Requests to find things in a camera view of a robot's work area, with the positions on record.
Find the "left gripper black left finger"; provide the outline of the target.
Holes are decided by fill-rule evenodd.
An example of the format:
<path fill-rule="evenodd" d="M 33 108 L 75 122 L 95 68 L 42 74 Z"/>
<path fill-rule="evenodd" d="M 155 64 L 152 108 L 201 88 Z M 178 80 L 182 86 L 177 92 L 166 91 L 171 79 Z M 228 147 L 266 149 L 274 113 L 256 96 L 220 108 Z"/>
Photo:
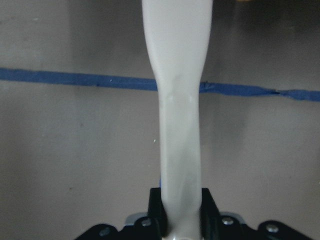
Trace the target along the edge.
<path fill-rule="evenodd" d="M 160 187 L 151 188 L 149 191 L 147 216 L 157 220 L 161 236 L 166 237 L 168 235 L 168 218 L 162 203 Z"/>

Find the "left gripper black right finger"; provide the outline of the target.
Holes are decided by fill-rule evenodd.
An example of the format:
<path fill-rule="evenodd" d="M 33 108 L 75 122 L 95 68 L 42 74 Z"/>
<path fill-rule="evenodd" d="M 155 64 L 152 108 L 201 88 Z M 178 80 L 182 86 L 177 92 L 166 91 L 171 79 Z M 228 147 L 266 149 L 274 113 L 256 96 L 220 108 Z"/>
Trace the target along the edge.
<path fill-rule="evenodd" d="M 201 190 L 200 229 L 203 237 L 218 237 L 220 212 L 208 188 Z"/>

